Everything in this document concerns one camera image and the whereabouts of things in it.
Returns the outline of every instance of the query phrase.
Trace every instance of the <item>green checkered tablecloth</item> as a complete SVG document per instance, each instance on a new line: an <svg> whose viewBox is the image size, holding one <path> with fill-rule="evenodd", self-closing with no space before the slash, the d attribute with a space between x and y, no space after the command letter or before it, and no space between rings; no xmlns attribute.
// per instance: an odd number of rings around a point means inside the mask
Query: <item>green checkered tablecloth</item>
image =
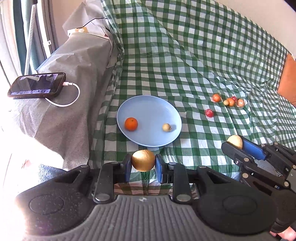
<svg viewBox="0 0 296 241"><path fill-rule="evenodd" d="M158 96L181 116L180 136L150 149L166 162L205 165L233 177L238 168L221 150L230 135L296 146L295 108L276 92L288 51L264 29L215 1L102 0L102 5L121 54L98 116L93 168L146 149L128 140L116 123L118 107L136 95ZM212 101L213 93L247 104L225 107ZM214 118L204 115L208 108ZM156 178L154 170L149 175ZM131 181L142 179L139 172L131 175Z"/></svg>

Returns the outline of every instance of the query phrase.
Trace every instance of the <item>gray ribbed surface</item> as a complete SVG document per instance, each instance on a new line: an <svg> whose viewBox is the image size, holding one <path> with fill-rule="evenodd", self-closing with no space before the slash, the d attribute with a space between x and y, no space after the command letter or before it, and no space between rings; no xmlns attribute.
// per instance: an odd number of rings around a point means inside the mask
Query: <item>gray ribbed surface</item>
<svg viewBox="0 0 296 241"><path fill-rule="evenodd" d="M26 241L250 241L274 240L268 233L237 237L207 227L192 208L169 196L123 196L97 205L87 220L69 232L54 236L26 236Z"/></svg>

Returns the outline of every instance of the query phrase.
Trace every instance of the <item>blue plate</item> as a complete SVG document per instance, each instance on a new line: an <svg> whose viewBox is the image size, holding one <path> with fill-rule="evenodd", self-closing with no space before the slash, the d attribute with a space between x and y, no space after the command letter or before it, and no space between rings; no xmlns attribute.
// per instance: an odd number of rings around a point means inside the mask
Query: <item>blue plate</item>
<svg viewBox="0 0 296 241"><path fill-rule="evenodd" d="M138 121L135 131L124 128L124 122L129 117ZM170 132L163 131L164 123L171 125ZM139 95L124 101L117 111L117 124L127 138L147 147L171 143L178 137L182 128L178 111L169 102L150 95Z"/></svg>

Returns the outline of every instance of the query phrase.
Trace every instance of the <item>phone screen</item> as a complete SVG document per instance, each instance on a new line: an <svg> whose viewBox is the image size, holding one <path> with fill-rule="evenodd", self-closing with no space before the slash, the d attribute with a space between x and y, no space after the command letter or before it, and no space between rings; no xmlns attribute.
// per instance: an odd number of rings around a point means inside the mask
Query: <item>phone screen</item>
<svg viewBox="0 0 296 241"><path fill-rule="evenodd" d="M9 95L55 93L64 73L34 74L18 77L8 92Z"/></svg>

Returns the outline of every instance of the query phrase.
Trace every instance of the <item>beige wall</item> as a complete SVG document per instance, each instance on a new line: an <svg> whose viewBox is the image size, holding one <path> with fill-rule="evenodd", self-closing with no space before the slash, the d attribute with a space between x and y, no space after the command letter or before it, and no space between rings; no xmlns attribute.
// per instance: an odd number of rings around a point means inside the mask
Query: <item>beige wall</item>
<svg viewBox="0 0 296 241"><path fill-rule="evenodd" d="M62 28L64 22L81 2L82 0L51 0L58 47L68 39L67 34Z"/></svg>
<svg viewBox="0 0 296 241"><path fill-rule="evenodd" d="M284 0L216 0L264 28L296 56L296 12Z"/></svg>

